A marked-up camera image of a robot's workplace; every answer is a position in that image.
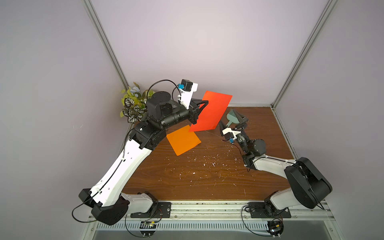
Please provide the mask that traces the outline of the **connector board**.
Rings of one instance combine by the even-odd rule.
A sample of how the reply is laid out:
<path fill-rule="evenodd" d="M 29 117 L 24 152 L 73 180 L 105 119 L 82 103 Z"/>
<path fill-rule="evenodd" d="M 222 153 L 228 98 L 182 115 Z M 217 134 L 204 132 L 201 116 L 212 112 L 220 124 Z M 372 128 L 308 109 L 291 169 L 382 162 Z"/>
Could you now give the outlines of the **connector board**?
<path fill-rule="evenodd" d="M 142 221 L 140 223 L 139 231 L 143 238 L 149 238 L 154 235 L 157 230 L 157 222 Z"/>
<path fill-rule="evenodd" d="M 281 234 L 284 231 L 284 223 L 282 219 L 273 219 L 271 221 L 267 221 L 267 232 L 273 237 L 273 238 L 280 238 Z"/>

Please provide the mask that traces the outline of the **green hand brush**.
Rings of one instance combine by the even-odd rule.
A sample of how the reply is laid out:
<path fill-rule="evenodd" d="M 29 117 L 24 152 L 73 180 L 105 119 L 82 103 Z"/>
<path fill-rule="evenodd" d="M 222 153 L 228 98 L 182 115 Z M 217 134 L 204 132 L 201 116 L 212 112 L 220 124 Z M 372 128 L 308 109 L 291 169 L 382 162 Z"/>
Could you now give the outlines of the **green hand brush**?
<path fill-rule="evenodd" d="M 243 118 L 241 117 L 241 115 L 234 109 L 230 110 L 230 112 L 227 114 L 227 120 L 227 128 L 230 127 L 232 124 L 238 125 L 243 122 Z"/>

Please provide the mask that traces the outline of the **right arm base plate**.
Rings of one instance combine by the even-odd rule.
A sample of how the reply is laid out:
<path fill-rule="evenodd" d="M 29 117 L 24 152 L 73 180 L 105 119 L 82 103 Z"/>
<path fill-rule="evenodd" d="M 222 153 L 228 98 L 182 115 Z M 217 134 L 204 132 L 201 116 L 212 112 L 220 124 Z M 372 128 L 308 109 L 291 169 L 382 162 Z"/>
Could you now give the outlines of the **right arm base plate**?
<path fill-rule="evenodd" d="M 249 202 L 245 207 L 245 211 L 250 213 L 252 219 L 290 219 L 292 217 L 288 208 L 278 210 L 271 204 L 262 202 Z"/>

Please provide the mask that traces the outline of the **orange square paper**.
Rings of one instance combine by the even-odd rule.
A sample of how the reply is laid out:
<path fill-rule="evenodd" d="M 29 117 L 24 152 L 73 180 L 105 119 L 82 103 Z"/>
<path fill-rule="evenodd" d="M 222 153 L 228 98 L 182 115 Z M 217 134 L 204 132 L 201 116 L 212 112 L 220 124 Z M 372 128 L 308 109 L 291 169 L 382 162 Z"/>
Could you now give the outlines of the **orange square paper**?
<path fill-rule="evenodd" d="M 198 136 L 194 132 L 190 132 L 190 128 L 187 125 L 167 134 L 167 140 L 177 156 L 186 153 L 201 143 Z"/>

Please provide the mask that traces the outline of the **left connector board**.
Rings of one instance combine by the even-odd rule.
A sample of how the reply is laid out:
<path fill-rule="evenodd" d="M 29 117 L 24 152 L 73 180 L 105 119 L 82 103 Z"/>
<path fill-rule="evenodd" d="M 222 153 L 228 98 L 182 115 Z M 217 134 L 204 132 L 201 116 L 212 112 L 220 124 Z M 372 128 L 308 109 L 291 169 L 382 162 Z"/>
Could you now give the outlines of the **left connector board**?
<path fill-rule="evenodd" d="M 143 238 L 149 238 L 154 235 L 157 230 L 157 222 L 142 221 L 140 223 L 139 231 Z"/>

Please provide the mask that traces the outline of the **aluminium front rail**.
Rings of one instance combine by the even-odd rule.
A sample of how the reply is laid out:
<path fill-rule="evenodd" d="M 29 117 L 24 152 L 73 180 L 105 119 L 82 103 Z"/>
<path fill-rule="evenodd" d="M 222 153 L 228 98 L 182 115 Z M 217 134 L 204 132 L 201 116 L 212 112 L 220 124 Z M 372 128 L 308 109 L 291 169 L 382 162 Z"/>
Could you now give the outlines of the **aluminium front rail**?
<path fill-rule="evenodd" d="M 125 214 L 123 220 L 129 221 L 154 221 L 154 220 L 249 220 L 252 219 L 250 213 L 245 211 L 245 207 L 250 200 L 244 201 L 167 201 L 172 203 L 170 218 L 131 218 L 130 214 Z M 333 221 L 335 218 L 326 202 L 322 202 L 324 209 L 315 207 L 307 209 L 302 205 L 289 207 L 292 217 L 287 220 L 316 220 Z"/>

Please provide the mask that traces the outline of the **red square paper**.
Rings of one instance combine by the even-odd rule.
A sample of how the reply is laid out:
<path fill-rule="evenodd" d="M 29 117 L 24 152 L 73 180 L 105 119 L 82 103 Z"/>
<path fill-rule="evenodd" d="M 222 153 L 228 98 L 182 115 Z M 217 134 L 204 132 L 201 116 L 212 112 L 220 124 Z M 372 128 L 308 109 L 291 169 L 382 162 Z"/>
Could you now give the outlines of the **red square paper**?
<path fill-rule="evenodd" d="M 191 125 L 190 132 L 213 130 L 224 115 L 232 95 L 220 94 L 206 91 L 203 100 L 208 101 L 208 105 L 202 110 L 196 124 Z"/>

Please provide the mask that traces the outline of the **potted artificial plant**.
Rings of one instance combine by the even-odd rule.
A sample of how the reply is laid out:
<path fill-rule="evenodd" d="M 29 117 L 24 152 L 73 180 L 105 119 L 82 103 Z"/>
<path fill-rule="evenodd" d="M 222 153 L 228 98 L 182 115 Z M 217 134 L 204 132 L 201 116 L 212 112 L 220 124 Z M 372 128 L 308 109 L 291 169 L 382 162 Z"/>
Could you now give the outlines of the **potted artificial plant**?
<path fill-rule="evenodd" d="M 121 90 L 123 95 L 121 102 L 123 109 L 120 112 L 120 117 L 126 117 L 129 124 L 135 124 L 144 118 L 148 110 L 147 100 L 154 95 L 153 90 L 141 91 L 140 85 L 134 82 L 132 87 Z"/>

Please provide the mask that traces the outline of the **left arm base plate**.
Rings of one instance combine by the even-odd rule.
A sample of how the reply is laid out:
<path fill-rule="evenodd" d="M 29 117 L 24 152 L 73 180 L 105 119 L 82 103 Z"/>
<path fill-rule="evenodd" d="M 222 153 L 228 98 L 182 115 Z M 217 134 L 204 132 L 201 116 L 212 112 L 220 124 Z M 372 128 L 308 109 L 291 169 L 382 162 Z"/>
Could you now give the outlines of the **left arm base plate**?
<path fill-rule="evenodd" d="M 130 214 L 131 218 L 170 218 L 172 209 L 171 202 L 156 202 L 145 213 L 133 213 Z"/>

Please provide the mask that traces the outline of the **right connector board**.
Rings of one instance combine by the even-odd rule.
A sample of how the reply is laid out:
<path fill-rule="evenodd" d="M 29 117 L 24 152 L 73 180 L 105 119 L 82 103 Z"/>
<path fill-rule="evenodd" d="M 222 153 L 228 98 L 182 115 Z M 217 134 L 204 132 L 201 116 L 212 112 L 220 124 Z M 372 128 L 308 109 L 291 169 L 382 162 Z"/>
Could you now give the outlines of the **right connector board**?
<path fill-rule="evenodd" d="M 267 232 L 273 237 L 273 238 L 280 238 L 281 234 L 284 231 L 284 223 L 282 219 L 273 219 L 271 221 L 267 221 Z"/>

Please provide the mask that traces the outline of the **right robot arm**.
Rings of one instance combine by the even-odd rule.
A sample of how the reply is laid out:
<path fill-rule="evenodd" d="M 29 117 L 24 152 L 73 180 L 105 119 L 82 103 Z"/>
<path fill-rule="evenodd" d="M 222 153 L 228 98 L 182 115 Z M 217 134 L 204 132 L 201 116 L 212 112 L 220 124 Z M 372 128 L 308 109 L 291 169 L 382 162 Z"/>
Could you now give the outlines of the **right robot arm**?
<path fill-rule="evenodd" d="M 245 167 L 280 176 L 289 182 L 289 188 L 274 192 L 264 200 L 265 215 L 274 217 L 298 205 L 308 209 L 322 205 L 321 202 L 332 192 L 333 187 L 308 158 L 287 160 L 270 157 L 266 154 L 264 140 L 252 140 L 246 134 L 246 116 L 231 110 L 228 121 L 228 124 L 219 122 L 221 136 L 226 142 L 239 145 Z"/>

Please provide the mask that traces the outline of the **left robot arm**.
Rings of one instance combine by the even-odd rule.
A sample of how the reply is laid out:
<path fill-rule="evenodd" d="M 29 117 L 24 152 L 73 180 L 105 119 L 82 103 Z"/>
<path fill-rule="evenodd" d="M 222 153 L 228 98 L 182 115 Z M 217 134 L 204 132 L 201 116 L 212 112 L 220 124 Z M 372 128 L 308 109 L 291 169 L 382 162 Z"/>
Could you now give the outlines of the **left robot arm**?
<path fill-rule="evenodd" d="M 192 92 L 182 92 L 181 96 L 186 101 L 174 101 L 168 92 L 154 93 L 146 102 L 147 117 L 132 129 L 116 161 L 96 185 L 79 193 L 79 198 L 92 209 L 91 214 L 97 221 L 111 226 L 127 214 L 144 217 L 156 214 L 158 200 L 152 194 L 128 195 L 122 191 L 143 160 L 166 137 L 167 129 L 185 120 L 196 124 L 209 103 L 193 99 Z"/>

